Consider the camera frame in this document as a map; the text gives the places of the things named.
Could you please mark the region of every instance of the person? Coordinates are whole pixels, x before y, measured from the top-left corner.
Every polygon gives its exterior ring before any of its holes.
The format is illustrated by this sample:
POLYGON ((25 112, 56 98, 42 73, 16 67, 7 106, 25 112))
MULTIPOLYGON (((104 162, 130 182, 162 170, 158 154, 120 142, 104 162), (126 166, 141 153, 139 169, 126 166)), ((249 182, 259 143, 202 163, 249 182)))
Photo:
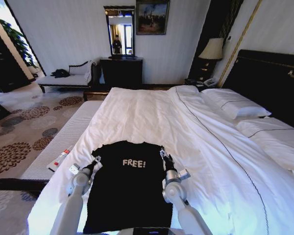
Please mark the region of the person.
POLYGON ((122 44, 121 42, 119 41, 119 36, 116 35, 116 38, 115 40, 113 41, 113 44, 112 44, 112 47, 114 49, 114 53, 115 54, 120 54, 120 49, 122 48, 122 44))

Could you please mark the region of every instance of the white duvet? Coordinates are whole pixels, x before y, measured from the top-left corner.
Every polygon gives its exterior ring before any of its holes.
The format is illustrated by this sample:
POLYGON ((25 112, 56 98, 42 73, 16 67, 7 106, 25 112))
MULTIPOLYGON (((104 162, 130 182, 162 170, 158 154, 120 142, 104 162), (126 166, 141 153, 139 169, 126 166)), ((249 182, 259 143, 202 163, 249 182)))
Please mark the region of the white duvet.
MULTIPOLYGON (((188 200, 214 235, 294 235, 292 175, 214 114, 192 86, 113 88, 40 194, 28 217, 30 234, 49 234, 67 197, 68 168, 88 165, 92 150, 123 140, 163 145, 178 170, 189 170, 192 177, 182 182, 188 200)), ((79 232, 87 218, 88 195, 83 196, 79 232)), ((180 228, 175 209, 171 227, 180 228)))

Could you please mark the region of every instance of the cabinet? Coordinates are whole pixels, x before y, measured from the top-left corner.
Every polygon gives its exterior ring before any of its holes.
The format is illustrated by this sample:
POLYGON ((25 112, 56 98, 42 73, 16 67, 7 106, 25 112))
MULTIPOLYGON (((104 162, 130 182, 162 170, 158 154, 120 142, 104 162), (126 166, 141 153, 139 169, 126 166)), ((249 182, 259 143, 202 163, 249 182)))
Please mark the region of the cabinet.
POLYGON ((0 37, 0 91, 9 92, 30 82, 0 37))
POLYGON ((100 60, 104 81, 110 87, 139 89, 142 85, 143 59, 102 58, 100 60))
POLYGON ((204 82, 211 78, 211 74, 214 71, 216 66, 216 61, 198 59, 198 68, 197 68, 197 80, 204 82))

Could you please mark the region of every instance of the lamp shade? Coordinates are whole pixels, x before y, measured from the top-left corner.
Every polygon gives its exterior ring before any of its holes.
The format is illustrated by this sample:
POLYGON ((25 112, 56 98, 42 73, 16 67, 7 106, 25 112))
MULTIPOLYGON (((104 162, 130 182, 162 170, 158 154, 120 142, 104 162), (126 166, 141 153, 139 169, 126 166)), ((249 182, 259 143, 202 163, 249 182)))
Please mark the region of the lamp shade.
POLYGON ((209 60, 222 59, 223 38, 211 38, 199 58, 209 60))

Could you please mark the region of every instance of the floral pattern rug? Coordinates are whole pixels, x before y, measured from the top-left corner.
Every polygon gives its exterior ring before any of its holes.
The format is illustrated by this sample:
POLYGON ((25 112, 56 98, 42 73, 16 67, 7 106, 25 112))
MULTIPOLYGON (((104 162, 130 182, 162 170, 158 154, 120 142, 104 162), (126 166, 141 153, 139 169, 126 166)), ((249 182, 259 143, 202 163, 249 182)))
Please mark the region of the floral pattern rug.
MULTIPOLYGON (((0 178, 19 178, 82 105, 82 96, 83 90, 52 87, 44 94, 35 82, 0 93, 0 104, 11 112, 0 120, 0 178)), ((0 235, 28 234, 34 203, 26 192, 0 191, 0 235)))

